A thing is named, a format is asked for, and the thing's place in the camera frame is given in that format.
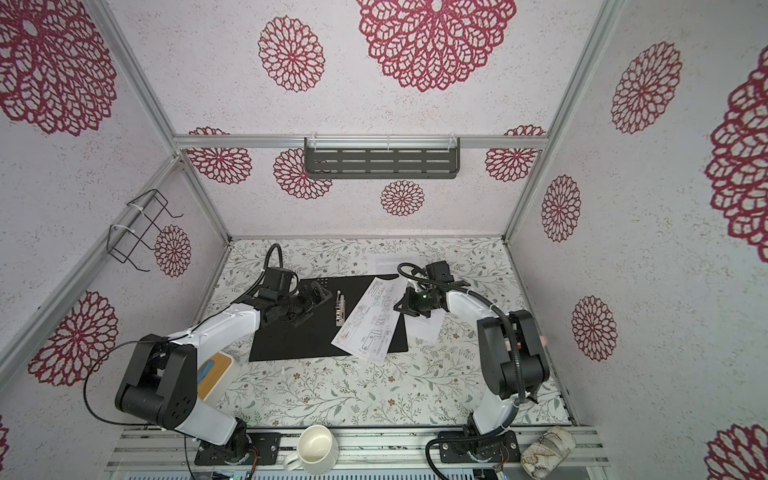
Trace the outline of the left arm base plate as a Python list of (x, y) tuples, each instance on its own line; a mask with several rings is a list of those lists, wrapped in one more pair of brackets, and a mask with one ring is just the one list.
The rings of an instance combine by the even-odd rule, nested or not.
[(202, 441), (193, 464), (195, 466), (275, 465), (279, 452), (279, 433), (235, 432), (224, 445)]

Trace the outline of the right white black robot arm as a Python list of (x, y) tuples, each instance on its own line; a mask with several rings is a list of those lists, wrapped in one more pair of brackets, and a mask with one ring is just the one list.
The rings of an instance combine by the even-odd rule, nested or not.
[(534, 331), (536, 320), (527, 310), (506, 312), (496, 303), (454, 278), (445, 261), (419, 267), (403, 262), (397, 273), (408, 280), (393, 310), (403, 315), (430, 318), (441, 309), (477, 327), (477, 342), (485, 392), (481, 405), (468, 417), (461, 434), (440, 435), (425, 445), (429, 468), (439, 479), (447, 476), (435, 464), (431, 452), (438, 448), (449, 455), (474, 457), (486, 462), (500, 455), (497, 476), (503, 466), (520, 459), (513, 422), (521, 407), (538, 402), (541, 385), (550, 378), (543, 340)]

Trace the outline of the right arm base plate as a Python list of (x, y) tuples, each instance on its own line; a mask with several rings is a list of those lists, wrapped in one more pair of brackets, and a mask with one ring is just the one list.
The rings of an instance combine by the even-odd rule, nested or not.
[(442, 431), (437, 439), (440, 460), (447, 464), (515, 463), (521, 458), (521, 448), (513, 431), (474, 442), (470, 442), (465, 433)]

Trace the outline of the technical drawing paper sheet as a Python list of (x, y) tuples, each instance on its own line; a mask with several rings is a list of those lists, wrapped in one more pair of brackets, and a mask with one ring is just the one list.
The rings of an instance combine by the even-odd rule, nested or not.
[(394, 305), (402, 299), (406, 285), (402, 277), (375, 277), (331, 344), (357, 358), (382, 364), (400, 315)]

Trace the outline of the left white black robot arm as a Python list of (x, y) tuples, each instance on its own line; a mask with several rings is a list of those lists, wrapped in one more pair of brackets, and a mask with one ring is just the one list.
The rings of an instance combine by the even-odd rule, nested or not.
[(242, 337), (277, 324), (298, 326), (333, 297), (320, 283), (301, 283), (282, 263), (264, 263), (259, 277), (221, 311), (169, 336), (149, 334), (133, 342), (114, 404), (141, 424), (196, 438), (221, 463), (243, 464), (254, 455), (246, 423), (205, 403), (197, 372)]

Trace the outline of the red black file folder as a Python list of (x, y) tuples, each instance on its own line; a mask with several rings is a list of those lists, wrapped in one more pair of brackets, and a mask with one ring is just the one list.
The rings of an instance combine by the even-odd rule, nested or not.
[(396, 278), (396, 274), (303, 279), (301, 285), (317, 281), (332, 293), (332, 298), (320, 305), (313, 315), (298, 327), (290, 323), (279, 323), (260, 328), (253, 336), (248, 361), (350, 356), (350, 353), (331, 344), (340, 329), (335, 318), (336, 293), (340, 291), (344, 296), (345, 311), (350, 315), (374, 278), (392, 280)]

